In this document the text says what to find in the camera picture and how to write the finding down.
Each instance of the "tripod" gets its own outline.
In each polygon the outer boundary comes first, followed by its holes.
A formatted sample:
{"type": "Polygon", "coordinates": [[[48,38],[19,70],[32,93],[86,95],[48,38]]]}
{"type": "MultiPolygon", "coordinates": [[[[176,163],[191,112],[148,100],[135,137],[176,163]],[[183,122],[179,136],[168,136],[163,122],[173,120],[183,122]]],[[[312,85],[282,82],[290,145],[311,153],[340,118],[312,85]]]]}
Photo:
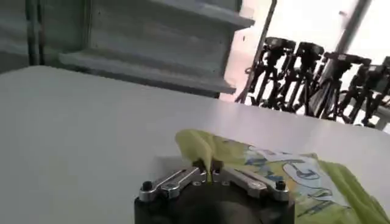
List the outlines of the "tripod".
{"type": "Polygon", "coordinates": [[[275,77],[272,76],[271,80],[273,81],[273,86],[272,86],[272,91],[268,97],[267,100],[264,101],[264,104],[262,104],[261,107],[264,108],[273,108],[275,110],[280,110],[281,101],[285,101],[285,98],[287,96],[289,87],[291,85],[291,82],[293,81],[293,70],[294,70],[294,65],[296,62],[296,56],[293,54],[294,49],[289,49],[286,51],[286,58],[283,63],[282,69],[280,71],[280,74],[275,77]],[[282,86],[278,81],[282,80],[284,77],[286,83],[282,86]]]}
{"type": "Polygon", "coordinates": [[[341,117],[346,124],[353,124],[355,122],[356,116],[366,99],[366,106],[369,106],[371,103],[371,98],[373,95],[371,89],[376,86],[377,80],[374,80],[370,74],[367,74],[367,72],[368,67],[361,65],[357,74],[353,76],[348,90],[341,92],[341,94],[346,95],[339,104],[338,116],[341,117]],[[352,99],[356,100],[353,106],[353,110],[349,116],[346,116],[344,115],[344,110],[350,104],[352,99]]]}
{"type": "Polygon", "coordinates": [[[339,54],[336,52],[326,52],[324,57],[334,60],[335,68],[331,76],[326,78],[312,94],[312,96],[315,95],[321,89],[324,90],[325,93],[322,102],[319,104],[318,110],[314,112],[314,117],[335,121],[339,108],[340,88],[342,84],[340,79],[342,75],[352,67],[352,64],[367,65],[371,61],[356,55],[339,54]]]}
{"type": "Polygon", "coordinates": [[[279,97],[276,100],[277,108],[281,109],[282,111],[292,112],[289,111],[288,108],[285,106],[285,101],[291,84],[297,80],[297,72],[294,69],[296,60],[296,55],[288,55],[286,57],[285,64],[282,66],[282,72],[284,71],[285,73],[285,84],[283,84],[282,87],[279,89],[279,97]]]}
{"type": "Polygon", "coordinates": [[[287,111],[296,113],[301,106],[305,105],[305,115],[312,116],[312,112],[309,108],[309,99],[310,93],[313,92],[311,91],[311,85],[314,77],[313,73],[316,69],[317,61],[321,59],[321,55],[323,53],[324,48],[316,44],[307,42],[301,42],[299,44],[297,57],[300,57],[301,66],[296,72],[298,74],[298,79],[286,107],[287,111]],[[293,105],[302,82],[304,87],[299,97],[299,103],[297,105],[293,105]]]}
{"type": "Polygon", "coordinates": [[[385,73],[386,73],[385,77],[387,79],[386,87],[384,88],[384,90],[380,94],[375,96],[375,98],[372,100],[372,102],[370,102],[370,104],[369,104],[369,102],[366,102],[367,103],[366,114],[365,114],[363,120],[361,121],[361,123],[365,127],[375,128],[375,125],[370,122],[370,119],[372,118],[372,116],[374,115],[376,110],[378,109],[379,105],[382,103],[383,98],[385,98],[385,96],[389,93],[390,74],[388,72],[388,68],[385,68],[385,73]]]}
{"type": "MultiPolygon", "coordinates": [[[[286,52],[293,51],[295,49],[295,42],[282,39],[282,38],[268,37],[266,38],[265,43],[266,45],[263,48],[262,54],[263,55],[265,53],[268,54],[267,57],[265,58],[267,65],[264,65],[264,63],[260,61],[263,58],[262,55],[262,57],[260,57],[260,60],[258,62],[258,66],[255,68],[255,77],[253,78],[249,89],[250,93],[254,93],[259,76],[262,75],[262,73],[265,73],[264,79],[260,86],[258,96],[256,98],[254,97],[250,98],[252,101],[252,105],[255,106],[259,106],[260,103],[265,101],[263,100],[263,94],[265,92],[266,85],[270,79],[273,81],[274,86],[271,91],[269,99],[276,98],[277,91],[280,87],[278,80],[280,79],[277,74],[277,68],[275,67],[275,65],[286,52]]],[[[274,105],[276,105],[276,103],[274,100],[272,100],[270,103],[267,102],[266,107],[272,108],[274,105]]]]}

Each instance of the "white table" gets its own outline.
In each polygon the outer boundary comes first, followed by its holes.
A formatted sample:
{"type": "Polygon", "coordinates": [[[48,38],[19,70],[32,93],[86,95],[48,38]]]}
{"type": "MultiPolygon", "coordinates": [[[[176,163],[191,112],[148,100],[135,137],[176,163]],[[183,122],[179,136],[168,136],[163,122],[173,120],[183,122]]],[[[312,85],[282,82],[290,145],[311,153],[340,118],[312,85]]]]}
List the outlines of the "white table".
{"type": "Polygon", "coordinates": [[[0,105],[2,224],[132,223],[140,184],[170,169],[184,128],[345,164],[390,214],[378,130],[42,66],[0,75],[0,105]]]}

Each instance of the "screw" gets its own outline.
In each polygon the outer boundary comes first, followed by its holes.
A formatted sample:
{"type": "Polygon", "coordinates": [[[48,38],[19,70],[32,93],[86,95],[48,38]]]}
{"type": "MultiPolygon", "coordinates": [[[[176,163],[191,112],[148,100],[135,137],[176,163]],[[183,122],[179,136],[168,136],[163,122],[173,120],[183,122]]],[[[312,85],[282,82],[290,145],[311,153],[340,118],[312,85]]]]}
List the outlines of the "screw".
{"type": "Polygon", "coordinates": [[[152,182],[151,182],[151,181],[145,181],[145,182],[142,184],[141,190],[142,190],[142,191],[150,191],[152,188],[153,188],[152,182]]]}
{"type": "Polygon", "coordinates": [[[278,191],[284,191],[286,189],[286,183],[283,180],[276,182],[276,189],[278,191]]]}

